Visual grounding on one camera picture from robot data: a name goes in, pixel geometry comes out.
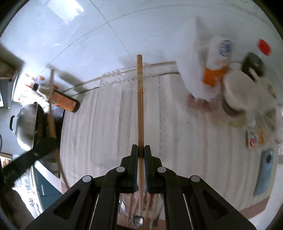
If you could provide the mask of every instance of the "black handle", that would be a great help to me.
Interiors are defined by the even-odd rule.
[[[13,124],[13,119],[14,119],[15,115],[11,116],[10,119],[10,130],[14,132],[14,130],[12,129],[12,124]]]

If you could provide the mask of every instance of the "wooden chopstick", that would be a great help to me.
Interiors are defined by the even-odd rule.
[[[50,76],[49,92],[48,92],[48,98],[49,98],[49,100],[48,100],[48,102],[49,102],[48,129],[49,129],[49,135],[51,137],[57,139],[56,128],[55,128],[55,121],[54,121],[54,118],[53,118],[53,111],[52,111],[52,106],[51,106],[51,97],[53,95],[54,72],[55,72],[55,70],[52,69],[51,70],[51,76]],[[70,187],[69,187],[69,184],[67,182],[67,179],[66,179],[65,173],[63,171],[61,161],[60,161],[59,149],[56,148],[55,151],[53,152],[53,154],[54,154],[54,157],[55,157],[55,161],[56,161],[56,163],[58,165],[59,172],[62,175],[63,182],[65,183],[67,189],[69,189]]]
[[[144,191],[144,120],[143,120],[143,69],[142,56],[137,55],[137,82],[138,82],[138,178],[139,178],[139,214],[143,215]]]

